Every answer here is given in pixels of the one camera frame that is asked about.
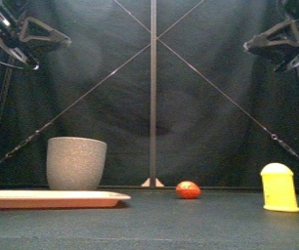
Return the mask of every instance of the red ball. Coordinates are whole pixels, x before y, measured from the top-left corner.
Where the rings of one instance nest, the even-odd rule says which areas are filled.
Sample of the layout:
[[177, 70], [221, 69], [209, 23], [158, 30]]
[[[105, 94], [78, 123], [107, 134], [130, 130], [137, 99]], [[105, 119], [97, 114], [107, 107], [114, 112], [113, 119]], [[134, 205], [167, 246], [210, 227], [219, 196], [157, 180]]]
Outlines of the red ball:
[[183, 181], [175, 186], [175, 193], [183, 199], [195, 199], [201, 194], [201, 189], [193, 182]]

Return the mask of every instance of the dark floor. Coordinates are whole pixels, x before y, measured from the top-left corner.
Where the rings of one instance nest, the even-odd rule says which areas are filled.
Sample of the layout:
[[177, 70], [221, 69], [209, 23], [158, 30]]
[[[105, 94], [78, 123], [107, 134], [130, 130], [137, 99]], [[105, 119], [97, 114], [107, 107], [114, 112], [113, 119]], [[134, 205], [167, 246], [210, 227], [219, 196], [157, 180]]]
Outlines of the dark floor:
[[261, 193], [111, 191], [131, 196], [111, 209], [0, 211], [0, 249], [299, 249], [299, 213], [265, 210]]

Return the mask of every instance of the yellow object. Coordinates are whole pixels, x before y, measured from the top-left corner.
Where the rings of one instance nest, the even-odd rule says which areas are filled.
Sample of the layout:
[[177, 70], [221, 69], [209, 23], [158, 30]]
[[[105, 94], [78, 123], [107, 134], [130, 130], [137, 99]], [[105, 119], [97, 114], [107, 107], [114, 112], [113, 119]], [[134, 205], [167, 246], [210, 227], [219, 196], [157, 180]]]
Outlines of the yellow object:
[[299, 212], [293, 173], [279, 163], [270, 163], [261, 171], [265, 206], [271, 211]]

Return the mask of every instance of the black curtain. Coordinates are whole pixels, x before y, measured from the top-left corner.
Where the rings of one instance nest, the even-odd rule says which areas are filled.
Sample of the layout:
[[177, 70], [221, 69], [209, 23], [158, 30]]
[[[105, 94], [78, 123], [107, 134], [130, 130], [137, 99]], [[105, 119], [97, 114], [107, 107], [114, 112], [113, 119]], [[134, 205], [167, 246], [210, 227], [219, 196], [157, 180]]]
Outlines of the black curtain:
[[[158, 179], [258, 187], [261, 169], [279, 162], [299, 187], [299, 160], [262, 127], [299, 153], [295, 71], [273, 73], [242, 49], [281, 21], [274, 1], [158, 0], [155, 13]], [[39, 58], [37, 72], [13, 70], [0, 159], [97, 87], [0, 165], [0, 183], [45, 184], [46, 141], [75, 136], [107, 143], [101, 184], [138, 186], [149, 177], [150, 0], [34, 0], [29, 15], [73, 44]]]

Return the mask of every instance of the gray cup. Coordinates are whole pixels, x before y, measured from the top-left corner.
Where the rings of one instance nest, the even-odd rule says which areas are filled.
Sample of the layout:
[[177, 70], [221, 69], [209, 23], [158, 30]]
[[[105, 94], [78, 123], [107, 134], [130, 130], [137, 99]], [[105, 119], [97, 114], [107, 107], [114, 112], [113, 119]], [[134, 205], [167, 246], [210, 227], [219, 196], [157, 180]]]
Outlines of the gray cup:
[[47, 141], [46, 180], [53, 190], [94, 190], [99, 184], [106, 143], [77, 137]]

